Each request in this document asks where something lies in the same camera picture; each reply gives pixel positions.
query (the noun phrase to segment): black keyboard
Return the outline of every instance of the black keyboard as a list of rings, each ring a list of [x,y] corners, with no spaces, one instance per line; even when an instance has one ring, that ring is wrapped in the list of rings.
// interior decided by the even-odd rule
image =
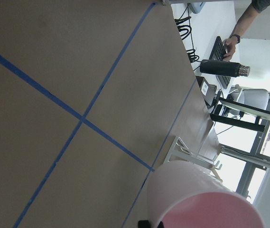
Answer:
[[[217,36],[209,59],[222,61],[224,54],[226,54],[226,51],[224,49],[222,40],[220,36]],[[216,75],[216,77],[218,78],[223,89],[226,89],[230,83],[231,78],[221,75]]]

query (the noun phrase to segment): gray device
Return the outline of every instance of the gray device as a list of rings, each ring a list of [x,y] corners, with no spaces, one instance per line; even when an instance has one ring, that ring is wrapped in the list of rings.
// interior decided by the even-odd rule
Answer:
[[[205,2],[192,2],[189,3],[189,8],[193,13],[199,13],[202,9],[202,7],[205,5]]]

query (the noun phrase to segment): black watch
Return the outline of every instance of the black watch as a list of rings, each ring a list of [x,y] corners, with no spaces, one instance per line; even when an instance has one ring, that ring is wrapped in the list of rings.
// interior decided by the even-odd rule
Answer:
[[[239,36],[239,35],[233,34],[233,35],[230,36],[230,38],[231,38],[231,37],[237,37],[237,44],[240,43],[240,36]]]

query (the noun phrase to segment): pink object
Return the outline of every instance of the pink object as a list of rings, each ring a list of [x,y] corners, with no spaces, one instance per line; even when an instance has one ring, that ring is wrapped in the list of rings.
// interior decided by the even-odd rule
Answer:
[[[244,197],[186,161],[161,165],[148,184],[152,228],[264,228]]]

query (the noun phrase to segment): sleeve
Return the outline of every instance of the sleeve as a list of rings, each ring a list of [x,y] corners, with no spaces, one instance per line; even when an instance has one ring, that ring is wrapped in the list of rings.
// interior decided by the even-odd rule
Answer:
[[[252,6],[261,13],[270,5],[270,0],[252,0]]]

